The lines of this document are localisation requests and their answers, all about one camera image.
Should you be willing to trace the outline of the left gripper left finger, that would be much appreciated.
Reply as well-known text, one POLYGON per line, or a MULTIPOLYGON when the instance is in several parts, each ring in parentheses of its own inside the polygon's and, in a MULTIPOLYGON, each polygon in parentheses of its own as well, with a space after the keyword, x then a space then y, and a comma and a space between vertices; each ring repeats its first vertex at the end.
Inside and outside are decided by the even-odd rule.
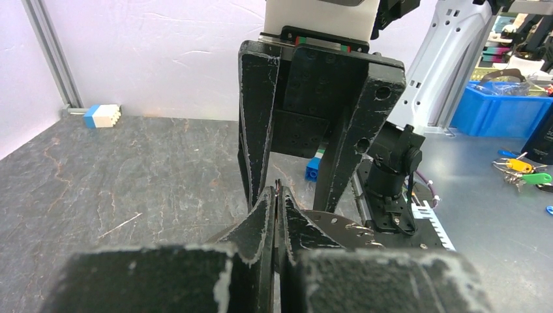
POLYGON ((43 312, 271 312, 276 192, 208 243, 74 254, 43 312))

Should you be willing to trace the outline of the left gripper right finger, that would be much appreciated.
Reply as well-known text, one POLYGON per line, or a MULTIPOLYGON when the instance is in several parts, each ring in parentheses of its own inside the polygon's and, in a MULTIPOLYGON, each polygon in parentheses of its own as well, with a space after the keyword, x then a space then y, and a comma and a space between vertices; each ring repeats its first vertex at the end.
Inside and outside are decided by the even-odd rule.
POLYGON ((283 312, 492 312, 472 264, 444 249, 346 248, 278 191, 283 312))

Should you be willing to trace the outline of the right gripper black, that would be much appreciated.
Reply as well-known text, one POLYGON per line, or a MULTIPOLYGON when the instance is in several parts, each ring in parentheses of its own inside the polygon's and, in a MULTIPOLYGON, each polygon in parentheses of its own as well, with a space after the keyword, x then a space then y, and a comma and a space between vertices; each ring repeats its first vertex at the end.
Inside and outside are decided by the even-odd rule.
POLYGON ((309 158, 326 145, 313 208, 333 213, 406 88, 404 64, 366 42, 291 26, 259 40, 238 53, 237 158, 248 210, 271 153, 309 158))

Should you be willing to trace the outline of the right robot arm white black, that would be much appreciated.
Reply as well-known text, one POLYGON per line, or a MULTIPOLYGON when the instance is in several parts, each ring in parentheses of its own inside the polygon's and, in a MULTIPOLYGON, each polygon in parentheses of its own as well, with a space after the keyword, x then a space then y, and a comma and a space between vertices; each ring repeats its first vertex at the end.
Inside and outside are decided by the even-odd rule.
POLYGON ((441 92, 500 1, 438 1, 409 68, 371 40, 418 1, 267 1, 263 31, 239 49, 238 161, 249 209, 269 155, 319 165, 314 206, 332 213, 365 157, 363 194, 379 231, 413 235, 403 185, 422 160, 423 130, 441 92))

